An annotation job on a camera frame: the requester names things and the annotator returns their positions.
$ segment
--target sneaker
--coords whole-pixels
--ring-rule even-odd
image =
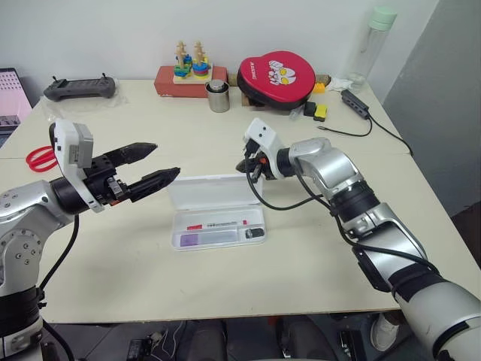
[[[399,325],[390,323],[383,314],[371,326],[371,344],[378,351],[388,350],[396,341]]]

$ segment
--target plastic bag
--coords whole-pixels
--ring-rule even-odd
[[[102,98],[101,96],[89,98],[63,99],[59,102],[53,102],[45,96],[41,97],[40,104],[45,113],[45,118],[49,123],[55,122],[57,119],[79,120],[89,116],[91,113],[99,112],[105,109],[116,108],[124,104],[128,104],[122,85],[115,80],[115,93],[111,98]]]

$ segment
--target clear water bottle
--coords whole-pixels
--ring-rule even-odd
[[[357,93],[364,85],[397,15],[391,8],[374,7],[368,28],[350,62],[346,75],[346,78],[352,81],[353,93]]]

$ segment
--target metal can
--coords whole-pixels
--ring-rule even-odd
[[[228,84],[219,79],[212,79],[205,84],[209,107],[216,113],[223,113],[229,110]]]

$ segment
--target scissors handle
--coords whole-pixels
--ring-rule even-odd
[[[49,171],[57,165],[53,148],[50,145],[33,150],[27,155],[25,161],[29,165],[29,168],[37,173]]]

